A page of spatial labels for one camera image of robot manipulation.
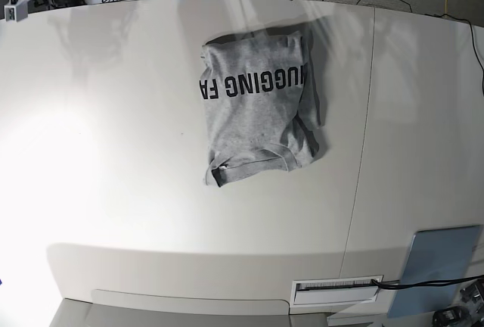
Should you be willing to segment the black device bottom right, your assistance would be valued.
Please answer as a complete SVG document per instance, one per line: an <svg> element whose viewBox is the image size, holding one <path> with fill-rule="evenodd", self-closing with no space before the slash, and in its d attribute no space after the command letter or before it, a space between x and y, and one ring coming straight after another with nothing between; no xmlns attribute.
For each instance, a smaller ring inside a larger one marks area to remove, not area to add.
<svg viewBox="0 0 484 327"><path fill-rule="evenodd" d="M432 327L469 326L471 321L468 309L453 306L437 310L433 314Z"/></svg>

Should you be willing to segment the blue-grey panel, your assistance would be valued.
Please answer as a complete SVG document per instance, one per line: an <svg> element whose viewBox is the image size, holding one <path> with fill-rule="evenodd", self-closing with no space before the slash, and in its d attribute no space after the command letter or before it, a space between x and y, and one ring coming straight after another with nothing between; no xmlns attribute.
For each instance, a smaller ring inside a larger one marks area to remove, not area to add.
<svg viewBox="0 0 484 327"><path fill-rule="evenodd" d="M399 281L410 285L463 278L481 230L480 225L475 225L415 233ZM441 310L451 304L456 288L450 285L397 291L387 317L393 319Z"/></svg>

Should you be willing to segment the grey T-shirt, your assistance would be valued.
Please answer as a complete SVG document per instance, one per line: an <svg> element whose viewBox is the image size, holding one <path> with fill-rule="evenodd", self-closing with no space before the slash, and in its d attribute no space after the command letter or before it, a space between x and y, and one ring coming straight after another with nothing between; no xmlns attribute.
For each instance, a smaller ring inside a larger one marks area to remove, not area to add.
<svg viewBox="0 0 484 327"><path fill-rule="evenodd" d="M266 170L290 172L318 153L309 46L300 31L203 45L199 80L208 140L207 185Z"/></svg>

